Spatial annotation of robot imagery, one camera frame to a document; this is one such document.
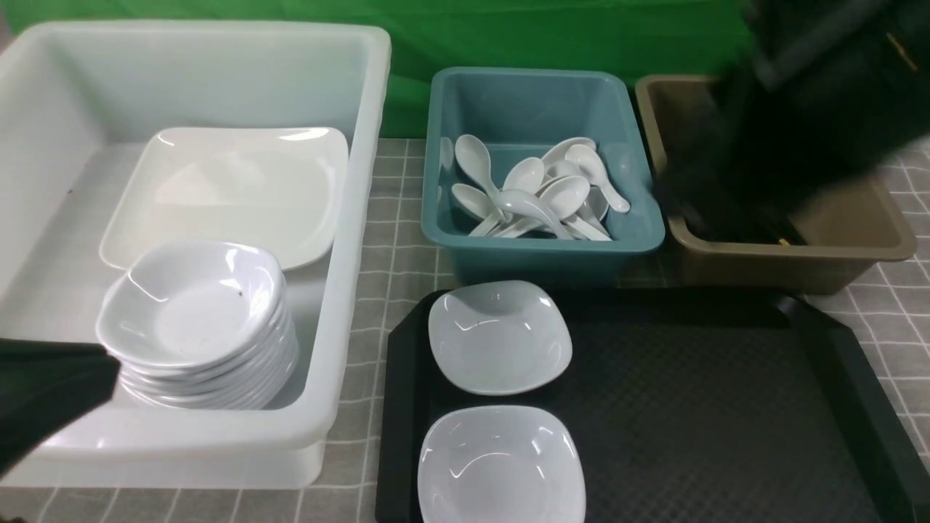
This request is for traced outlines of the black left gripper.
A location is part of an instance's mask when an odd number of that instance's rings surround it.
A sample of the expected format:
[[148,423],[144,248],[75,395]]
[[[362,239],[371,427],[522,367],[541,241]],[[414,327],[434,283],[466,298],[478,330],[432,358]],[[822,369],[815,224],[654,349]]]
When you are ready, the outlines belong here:
[[121,362],[96,342],[1,341],[1,474],[109,402]]

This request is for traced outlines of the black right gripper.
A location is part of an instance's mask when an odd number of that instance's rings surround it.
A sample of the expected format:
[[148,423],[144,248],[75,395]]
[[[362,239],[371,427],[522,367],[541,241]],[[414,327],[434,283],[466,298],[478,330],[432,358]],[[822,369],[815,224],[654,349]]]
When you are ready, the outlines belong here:
[[654,194],[788,216],[928,134],[926,1],[751,1],[750,49],[685,119]]

